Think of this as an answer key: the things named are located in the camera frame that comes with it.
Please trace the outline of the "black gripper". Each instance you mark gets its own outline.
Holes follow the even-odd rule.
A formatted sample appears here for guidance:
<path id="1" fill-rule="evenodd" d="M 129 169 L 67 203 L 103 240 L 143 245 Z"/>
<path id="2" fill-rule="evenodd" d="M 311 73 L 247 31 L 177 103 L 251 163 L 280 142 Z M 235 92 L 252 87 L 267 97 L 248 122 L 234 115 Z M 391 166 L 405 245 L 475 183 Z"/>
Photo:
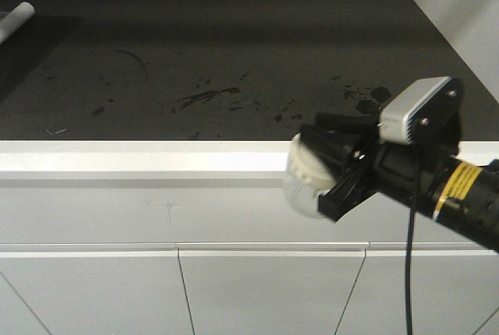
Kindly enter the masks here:
<path id="1" fill-rule="evenodd" d="M 379 140 L 378 122 L 378 115 L 320 112 L 315 125 L 300 127 L 301 142 L 333 177 L 341 178 L 317 200 L 318 212 L 334 222 L 378 192 L 426 216 L 431 213 L 437 179 L 452 157 L 452 146 L 383 143 L 357 165 L 370 139 Z"/>

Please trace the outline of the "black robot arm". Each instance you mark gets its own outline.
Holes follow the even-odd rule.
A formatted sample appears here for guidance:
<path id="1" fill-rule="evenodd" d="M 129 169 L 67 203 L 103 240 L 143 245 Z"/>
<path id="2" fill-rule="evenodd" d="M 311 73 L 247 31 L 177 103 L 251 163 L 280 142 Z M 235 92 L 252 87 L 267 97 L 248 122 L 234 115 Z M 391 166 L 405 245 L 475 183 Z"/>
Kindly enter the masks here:
<path id="1" fill-rule="evenodd" d="M 477 166 L 456 147 L 381 142 L 373 131 L 344 134 L 303 125 L 300 139 L 334 184 L 317 210 L 337 221 L 381 193 L 455 233 L 498 250 L 498 162 Z"/>

